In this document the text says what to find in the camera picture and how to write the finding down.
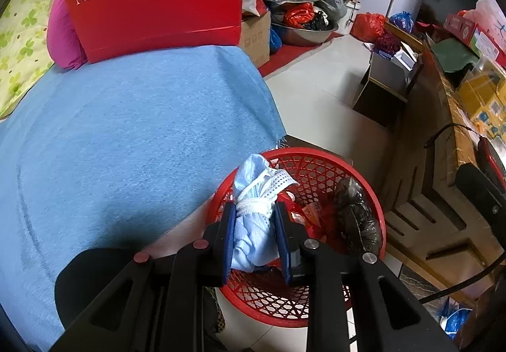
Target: basket rim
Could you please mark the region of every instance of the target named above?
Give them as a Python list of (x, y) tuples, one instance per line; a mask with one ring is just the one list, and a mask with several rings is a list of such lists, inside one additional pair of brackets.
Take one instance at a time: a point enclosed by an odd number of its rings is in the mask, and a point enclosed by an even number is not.
[[(346, 172), (350, 173), (355, 180), (358, 181), (358, 183), (366, 190), (366, 193), (368, 197), (370, 198), (376, 213), (378, 214), (378, 222), (379, 222), (379, 228), (381, 229), (381, 249), (379, 251), (379, 258), (384, 259), (385, 252), (386, 252), (386, 224), (385, 224), (385, 215), (383, 214), (383, 210), (381, 209), (380, 202), (378, 201), (378, 198), (376, 194), (373, 191), (373, 188), (369, 185), (369, 183), (365, 180), (365, 178), (350, 164), (348, 164), (346, 161), (342, 160), (341, 158), (337, 157), (336, 155), (332, 155), (325, 151), (315, 150), (313, 148), (306, 148), (306, 147), (290, 147), (290, 148), (279, 148), (277, 150), (271, 150), (262, 153), (264, 158), (266, 160), (272, 160), (275, 158), (282, 158), (290, 155), (303, 155), (303, 156), (310, 156), (316, 159), (323, 158), (327, 161), (331, 161), (335, 163), (336, 165), (341, 166)], [(222, 203), (222, 199), (224, 194), (227, 193), (227, 191), (231, 188), (231, 185), (234, 181), (235, 174), (237, 173), (237, 168), (235, 168), (221, 183), (221, 185), (216, 190), (216, 193), (213, 196), (213, 199), (211, 200), (211, 203), (209, 204), (209, 208), (207, 210), (207, 217), (206, 217), (206, 225), (209, 225), (210, 223), (214, 223), (216, 221), (216, 214), (218, 213), (219, 206)]]

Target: tiled floor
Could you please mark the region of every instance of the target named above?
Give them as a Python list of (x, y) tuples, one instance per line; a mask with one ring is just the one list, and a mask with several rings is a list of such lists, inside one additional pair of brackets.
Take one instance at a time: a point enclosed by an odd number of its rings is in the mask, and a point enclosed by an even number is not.
[[(378, 175), (390, 134), (351, 109), (353, 96), (369, 65), (370, 53), (351, 36), (335, 39), (323, 50), (267, 80), (287, 133), (353, 160), (369, 182)], [(400, 263), (387, 265), (398, 275)], [(247, 317), (218, 294), (226, 320), (221, 341), (235, 351), (304, 352), (307, 328), (264, 325)], [(348, 312), (349, 336), (355, 335)], [(350, 347), (357, 351), (356, 343)]]
[(390, 133), (352, 110), (370, 52), (351, 36), (267, 80), (289, 135), (353, 160), (370, 182), (380, 169)]

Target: blue blanket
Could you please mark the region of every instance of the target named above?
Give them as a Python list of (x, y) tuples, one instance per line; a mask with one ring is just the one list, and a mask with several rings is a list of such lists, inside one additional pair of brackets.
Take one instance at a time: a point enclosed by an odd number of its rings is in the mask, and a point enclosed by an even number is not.
[(29, 346), (63, 332), (55, 279), (93, 247), (140, 249), (285, 135), (237, 47), (53, 67), (0, 123), (0, 304)]

